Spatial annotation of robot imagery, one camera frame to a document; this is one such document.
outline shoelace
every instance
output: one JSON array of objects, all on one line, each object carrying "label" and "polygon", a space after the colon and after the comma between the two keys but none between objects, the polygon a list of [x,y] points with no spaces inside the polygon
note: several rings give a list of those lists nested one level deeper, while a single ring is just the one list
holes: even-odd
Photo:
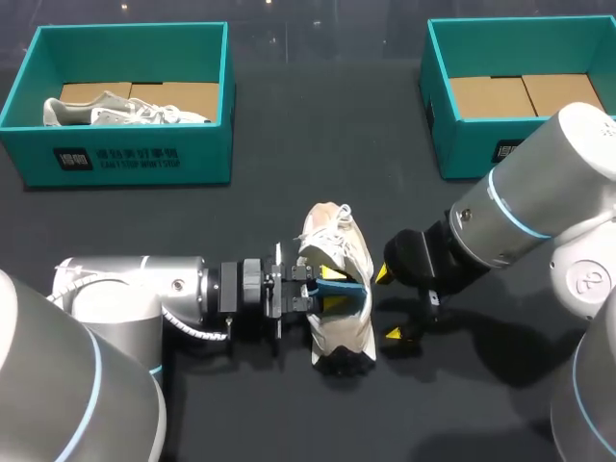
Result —
[{"label": "shoelace", "polygon": [[347,241],[345,235],[341,232],[342,229],[348,229],[353,223],[353,216],[350,211],[350,207],[347,204],[340,206],[334,218],[325,226],[321,226],[313,230],[310,235],[302,234],[299,239],[306,239],[310,237],[315,241],[321,241],[328,246],[332,246],[336,256],[342,251],[343,256],[349,257],[350,243]]},{"label": "shoelace", "polygon": [[126,123],[141,122],[144,118],[150,119],[153,123],[177,123],[180,121],[180,110],[175,106],[156,106],[148,104],[138,98],[131,98],[129,109],[131,114],[126,118]]}]

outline sneaker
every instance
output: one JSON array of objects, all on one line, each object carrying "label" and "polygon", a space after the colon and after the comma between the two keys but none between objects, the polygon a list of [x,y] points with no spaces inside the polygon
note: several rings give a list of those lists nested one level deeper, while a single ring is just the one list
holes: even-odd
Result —
[{"label": "sneaker", "polygon": [[338,304],[307,316],[313,337],[312,363],[325,373],[365,373],[376,360],[371,320],[373,265],[350,207],[317,204],[299,238],[301,263],[343,271],[365,291],[364,297],[337,297]]},{"label": "sneaker", "polygon": [[90,103],[64,103],[49,98],[43,105],[43,125],[124,125],[202,123],[207,118],[180,111],[175,106],[159,107],[137,98],[121,98],[104,91]]},{"label": "sneaker", "polygon": [[301,257],[370,285],[374,274],[372,258],[348,205],[339,207],[333,202],[315,205],[304,221],[299,238]]}]

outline dark surface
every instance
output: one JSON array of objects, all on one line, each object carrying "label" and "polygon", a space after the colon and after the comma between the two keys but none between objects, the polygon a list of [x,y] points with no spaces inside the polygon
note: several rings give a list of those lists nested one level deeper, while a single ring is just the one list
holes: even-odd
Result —
[{"label": "dark surface", "polygon": [[[445,183],[434,164],[408,60],[419,58],[425,20],[614,4],[139,0],[124,11],[106,0],[0,0],[1,101],[42,23],[228,19],[238,83],[229,187],[24,192],[0,152],[0,268],[46,294],[72,255],[259,256],[298,235],[315,202],[333,200],[353,208],[378,270],[399,229],[425,229],[470,187]],[[312,369],[301,324],[276,361],[249,338],[234,363],[213,347],[168,348],[166,460],[556,460],[555,368],[584,324],[552,296],[550,253],[545,245],[451,298],[451,319],[422,355],[379,354],[356,381]],[[380,338],[416,294],[393,285],[374,296]]]}]

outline teal box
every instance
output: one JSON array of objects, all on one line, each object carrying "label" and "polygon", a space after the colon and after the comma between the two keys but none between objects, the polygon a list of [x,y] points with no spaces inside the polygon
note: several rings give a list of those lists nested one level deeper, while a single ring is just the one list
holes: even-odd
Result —
[{"label": "teal box", "polygon": [[463,118],[450,78],[569,73],[586,73],[607,113],[616,115],[612,16],[429,20],[420,88],[441,176],[485,175],[500,148],[515,147],[548,119]]},{"label": "teal box", "polygon": [[[218,83],[217,120],[42,126],[43,102],[63,84],[96,82]],[[0,115],[0,141],[28,187],[228,183],[234,106],[226,23],[44,26]]]}]

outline black table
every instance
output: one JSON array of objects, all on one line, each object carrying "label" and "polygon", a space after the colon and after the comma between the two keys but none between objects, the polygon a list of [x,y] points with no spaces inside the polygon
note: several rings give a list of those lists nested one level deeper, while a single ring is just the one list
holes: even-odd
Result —
[{"label": "black table", "polygon": [[[394,233],[427,227],[471,186],[437,172],[416,62],[238,65],[237,83],[228,187],[24,192],[1,152],[0,268],[47,294],[73,255],[259,256],[333,200],[351,205],[378,270]],[[169,350],[165,460],[557,460],[551,389],[584,324],[552,295],[551,251],[452,297],[455,329],[426,337],[421,357],[379,354],[360,380],[315,372],[300,327],[279,359],[254,342],[234,362]],[[374,298],[380,340],[416,293]]]}]

